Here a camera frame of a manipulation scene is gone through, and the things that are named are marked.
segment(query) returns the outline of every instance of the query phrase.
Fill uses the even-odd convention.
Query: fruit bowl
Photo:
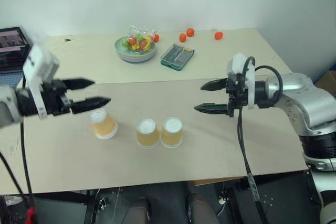
[[[146,52],[135,52],[130,50],[129,48],[123,46],[123,41],[125,41],[127,37],[121,37],[114,43],[114,47],[116,49],[117,54],[121,59],[127,62],[137,63],[144,62],[146,60],[151,59],[156,53],[155,43],[151,43],[149,49]]]

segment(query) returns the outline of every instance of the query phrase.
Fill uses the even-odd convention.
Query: orange ball
[[[186,34],[180,34],[180,42],[186,42],[187,35]]]
[[[154,35],[154,39],[153,39],[154,42],[158,42],[159,39],[160,39],[159,35],[155,34],[155,35]]]
[[[189,28],[189,29],[187,30],[187,35],[188,35],[189,37],[193,37],[194,34],[195,34],[195,30],[194,30],[193,28]]]
[[[224,34],[221,31],[215,33],[215,39],[217,40],[222,39],[223,36]]]

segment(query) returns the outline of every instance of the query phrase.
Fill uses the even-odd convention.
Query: white wall
[[[336,0],[2,0],[0,27],[31,34],[258,27],[293,71],[316,77],[336,60]]]

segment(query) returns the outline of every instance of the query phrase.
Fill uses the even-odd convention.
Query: plastic cup
[[[168,148],[176,148],[182,143],[182,122],[178,118],[168,118],[163,123],[161,143]]]
[[[118,125],[116,121],[104,109],[98,109],[90,115],[90,125],[99,139],[109,139],[113,137],[117,130]]]
[[[144,149],[152,149],[160,142],[158,127],[153,119],[141,119],[136,125],[138,144]]]

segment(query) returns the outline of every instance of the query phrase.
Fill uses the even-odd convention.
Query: black floor
[[[245,224],[260,223],[251,192],[238,180],[225,182],[233,188]],[[152,224],[187,224],[185,200],[190,193],[203,194],[215,212],[222,206],[218,195],[223,183],[192,187],[187,182],[102,189],[98,199],[108,198],[110,205],[97,215],[96,224],[120,224],[130,204],[140,197],[147,198],[152,206]],[[276,180],[259,184],[259,193],[271,224],[319,223],[319,206],[310,200],[302,173],[283,175]],[[229,205],[219,216],[220,223],[234,223]],[[82,224],[86,207],[49,200],[37,200],[40,223]]]

